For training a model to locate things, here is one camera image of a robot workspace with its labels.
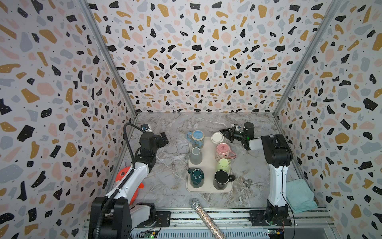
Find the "white mug red inside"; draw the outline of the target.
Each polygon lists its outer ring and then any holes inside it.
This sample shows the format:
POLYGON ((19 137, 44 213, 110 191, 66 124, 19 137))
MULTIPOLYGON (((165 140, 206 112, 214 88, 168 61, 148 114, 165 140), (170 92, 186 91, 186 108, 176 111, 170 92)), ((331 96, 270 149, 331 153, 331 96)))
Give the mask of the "white mug red inside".
POLYGON ((218 145, 220 143, 224 143, 225 142, 225 137, 223 136, 223 134, 221 132, 216 132, 214 133, 212 136, 211 136, 211 141, 218 145))

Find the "pink mug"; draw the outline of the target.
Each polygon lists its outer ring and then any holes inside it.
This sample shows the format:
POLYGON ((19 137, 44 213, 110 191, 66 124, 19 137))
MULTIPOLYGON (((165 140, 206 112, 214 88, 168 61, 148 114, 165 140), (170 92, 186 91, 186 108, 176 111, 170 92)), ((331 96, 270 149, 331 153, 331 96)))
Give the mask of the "pink mug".
POLYGON ((219 143, 216 146, 216 152, 215 152, 215 159, 216 161, 219 161, 222 158, 226 159, 235 159, 236 154, 231 150, 230 146, 226 143, 219 143))

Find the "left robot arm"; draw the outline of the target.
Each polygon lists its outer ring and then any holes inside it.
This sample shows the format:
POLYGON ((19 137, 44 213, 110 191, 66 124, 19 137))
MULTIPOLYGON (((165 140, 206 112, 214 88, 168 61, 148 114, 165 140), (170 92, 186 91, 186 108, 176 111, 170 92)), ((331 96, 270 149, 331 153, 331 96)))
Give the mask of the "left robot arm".
POLYGON ((140 153, 128 172, 112 191, 103 197, 96 197, 91 204, 89 239, 130 239, 130 233, 139 226, 151 227, 156 223, 156 209, 153 203, 130 202, 142 181, 152 171, 157 151, 169 141, 164 132, 160 135, 144 132, 140 138, 140 153))

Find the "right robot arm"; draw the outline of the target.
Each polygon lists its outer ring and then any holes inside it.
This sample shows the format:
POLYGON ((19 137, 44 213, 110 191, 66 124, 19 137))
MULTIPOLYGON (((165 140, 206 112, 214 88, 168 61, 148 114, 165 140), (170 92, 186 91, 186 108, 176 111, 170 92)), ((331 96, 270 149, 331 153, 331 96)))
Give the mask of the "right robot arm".
POLYGON ((254 136, 255 126, 246 122, 243 127, 233 124, 219 132, 230 142, 240 141, 246 150, 263 150, 270 169, 270 193, 263 215, 258 215, 259 223, 270 226, 291 226, 290 205, 286 200, 287 171, 292 161, 292 152, 282 134, 254 136))

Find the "light green mug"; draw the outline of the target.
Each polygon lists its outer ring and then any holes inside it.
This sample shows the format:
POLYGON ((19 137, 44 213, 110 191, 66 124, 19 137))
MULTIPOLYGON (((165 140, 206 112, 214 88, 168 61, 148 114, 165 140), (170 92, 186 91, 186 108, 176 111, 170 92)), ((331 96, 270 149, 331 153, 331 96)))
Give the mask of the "light green mug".
POLYGON ((227 158, 221 158, 216 163, 216 171, 223 170, 227 173, 230 173, 230 161, 227 158))

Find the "blue glazed mug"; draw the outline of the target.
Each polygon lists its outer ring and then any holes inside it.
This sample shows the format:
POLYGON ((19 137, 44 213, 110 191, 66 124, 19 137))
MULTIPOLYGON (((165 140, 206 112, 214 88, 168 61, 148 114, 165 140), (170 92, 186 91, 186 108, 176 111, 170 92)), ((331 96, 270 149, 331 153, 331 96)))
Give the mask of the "blue glazed mug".
POLYGON ((195 130, 187 133, 187 139, 191 143, 192 148, 203 148, 205 143, 205 134, 201 130, 195 130))

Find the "black mug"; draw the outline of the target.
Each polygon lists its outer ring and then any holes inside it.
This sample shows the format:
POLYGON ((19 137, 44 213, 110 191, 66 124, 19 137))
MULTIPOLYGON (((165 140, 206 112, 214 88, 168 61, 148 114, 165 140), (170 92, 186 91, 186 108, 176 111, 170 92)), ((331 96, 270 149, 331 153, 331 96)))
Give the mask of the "black mug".
POLYGON ((228 183, 235 181, 235 179, 235 175, 230 175, 224 170, 218 170, 214 175, 213 185, 217 190, 224 190, 228 183))

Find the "dark green mug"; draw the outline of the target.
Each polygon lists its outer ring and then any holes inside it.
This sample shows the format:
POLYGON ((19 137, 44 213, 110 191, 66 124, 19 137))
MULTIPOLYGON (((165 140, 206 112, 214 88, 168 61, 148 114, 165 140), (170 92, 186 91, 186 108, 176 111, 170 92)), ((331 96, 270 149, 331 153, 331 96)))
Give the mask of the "dark green mug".
POLYGON ((190 184, 193 188, 200 188, 204 184, 204 173, 200 168, 188 169, 190 175, 190 184))

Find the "beige rectangular tray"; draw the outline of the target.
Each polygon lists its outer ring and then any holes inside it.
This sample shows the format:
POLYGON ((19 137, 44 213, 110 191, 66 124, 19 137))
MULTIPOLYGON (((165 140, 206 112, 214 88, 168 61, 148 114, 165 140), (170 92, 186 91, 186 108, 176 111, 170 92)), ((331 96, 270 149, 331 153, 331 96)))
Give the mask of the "beige rectangular tray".
POLYGON ((211 141, 211 137, 205 137, 204 147, 201 149, 202 162, 194 165, 188 160, 188 168, 199 168, 205 175, 204 183, 200 188, 194 188, 191 185, 191 176, 187 175, 186 188, 189 192, 196 193, 231 193, 233 191, 233 182, 228 182, 227 187, 223 190, 216 189, 213 185, 214 175, 216 172, 217 161, 215 159, 216 145, 211 141))

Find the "red shark plush toy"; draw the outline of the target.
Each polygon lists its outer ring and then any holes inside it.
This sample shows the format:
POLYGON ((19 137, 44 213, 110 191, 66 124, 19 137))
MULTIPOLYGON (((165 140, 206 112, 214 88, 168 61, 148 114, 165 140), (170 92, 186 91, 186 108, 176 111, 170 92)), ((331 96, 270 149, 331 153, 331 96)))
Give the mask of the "red shark plush toy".
MULTIPOLYGON (((130 169, 130 166, 120 170, 117 174, 115 182, 118 184, 121 182, 126 183, 128 181, 128 175, 130 172, 133 172, 133 170, 130 169)), ((135 193, 133 194, 133 196, 129 200, 129 205, 132 205, 134 203, 135 199, 138 196, 138 192, 140 189, 144 189, 143 183, 140 183, 140 185, 137 187, 135 193)))

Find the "teal folded cloth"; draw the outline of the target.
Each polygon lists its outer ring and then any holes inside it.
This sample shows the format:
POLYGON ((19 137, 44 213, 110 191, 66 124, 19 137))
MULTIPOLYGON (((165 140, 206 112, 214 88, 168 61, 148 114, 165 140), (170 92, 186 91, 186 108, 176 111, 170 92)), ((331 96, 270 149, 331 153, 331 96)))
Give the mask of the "teal folded cloth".
POLYGON ((318 208, 314 201, 314 194, 303 179, 297 179, 286 183, 286 196, 294 213, 318 208))

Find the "glitter filled tube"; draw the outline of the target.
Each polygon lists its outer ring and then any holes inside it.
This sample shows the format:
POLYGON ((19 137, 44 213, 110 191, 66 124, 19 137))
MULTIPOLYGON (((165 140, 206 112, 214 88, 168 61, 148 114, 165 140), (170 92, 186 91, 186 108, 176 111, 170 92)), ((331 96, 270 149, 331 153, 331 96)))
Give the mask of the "glitter filled tube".
POLYGON ((226 235, 220 230, 213 219, 209 216, 206 210, 201 206, 197 198, 191 199, 191 208, 195 210, 200 219, 204 222, 207 228, 216 239, 225 239, 226 235))

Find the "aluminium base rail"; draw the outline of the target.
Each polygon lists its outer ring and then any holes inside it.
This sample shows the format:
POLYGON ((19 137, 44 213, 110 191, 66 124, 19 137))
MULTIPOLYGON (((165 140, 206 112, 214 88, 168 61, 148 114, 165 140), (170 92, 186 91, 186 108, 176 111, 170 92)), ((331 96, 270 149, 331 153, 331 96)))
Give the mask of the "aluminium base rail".
POLYGON ((324 208, 289 213, 278 223, 266 222, 261 208, 159 208, 157 224, 132 230, 130 239, 339 239, 334 220, 324 208))

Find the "aluminium corner post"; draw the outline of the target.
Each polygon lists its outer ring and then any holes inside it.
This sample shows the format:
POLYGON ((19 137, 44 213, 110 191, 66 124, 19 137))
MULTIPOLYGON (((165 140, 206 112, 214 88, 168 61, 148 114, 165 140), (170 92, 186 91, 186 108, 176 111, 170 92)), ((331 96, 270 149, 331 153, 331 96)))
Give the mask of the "aluminium corner post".
POLYGON ((130 97, 129 97, 128 92, 124 86, 124 83, 121 79, 121 76, 118 73, 117 67, 116 67, 116 65, 115 65, 115 63, 114 63, 114 61, 113 61, 113 59, 109 53, 108 47, 102 38, 101 31, 100 31, 100 29, 96 23, 96 20, 93 17, 93 14, 91 12, 89 4, 85 0, 79 0, 78 3, 79 3, 79 6, 80 6, 82 13, 84 14, 84 18, 87 21, 87 23, 89 24, 89 28, 95 37, 95 41, 97 42, 99 49, 100 49, 102 55, 104 56, 105 61, 108 65, 114 79, 116 80, 116 83, 119 87, 119 90, 121 91, 121 95, 124 98, 124 102, 126 103, 128 113, 130 114, 130 117, 132 119, 135 119, 137 116, 137 112, 133 106, 133 103, 130 100, 130 97))
POLYGON ((324 19, 322 20, 320 26, 317 29, 316 34, 312 38, 312 41, 310 42, 308 48, 306 49, 305 54, 303 55, 300 63, 297 65, 297 68, 289 82, 289 84, 286 86, 286 89, 284 93, 282 94, 281 99, 279 100, 274 112, 273 112, 273 117, 276 118, 279 112, 282 110, 282 107, 284 103, 286 102, 289 93, 292 91, 293 86, 296 84, 300 74, 302 73, 305 65, 308 63, 309 59, 312 57, 312 55, 315 52, 315 48, 318 46, 320 39, 322 38, 323 34, 327 30, 328 26, 330 25, 330 22, 334 18, 334 15, 336 14, 338 8, 341 5, 341 0, 333 0, 331 1, 324 19))

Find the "aluminium corner post right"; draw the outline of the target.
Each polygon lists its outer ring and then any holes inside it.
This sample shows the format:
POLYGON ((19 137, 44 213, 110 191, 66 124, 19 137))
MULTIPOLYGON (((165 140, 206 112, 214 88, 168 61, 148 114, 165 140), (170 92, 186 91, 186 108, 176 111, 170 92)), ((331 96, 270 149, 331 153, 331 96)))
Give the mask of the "aluminium corner post right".
POLYGON ((282 94, 281 99, 279 100, 274 112, 273 112, 273 117, 276 118, 279 112, 282 110, 282 107, 284 103, 286 102, 289 93, 292 91, 293 86, 296 84, 300 74, 302 73, 305 65, 308 63, 309 59, 312 57, 312 55, 315 52, 315 48, 318 46, 320 39, 322 38, 323 34, 327 30, 328 26, 330 25, 330 22, 334 18, 334 15, 336 14, 338 8, 341 5, 341 0, 333 0, 331 1, 324 19, 322 20, 320 26, 317 29, 316 34, 312 38, 312 41, 310 42, 308 48, 306 49, 305 54, 303 55, 300 63, 297 65, 297 68, 289 82, 289 84, 286 86, 286 89, 284 93, 282 94))

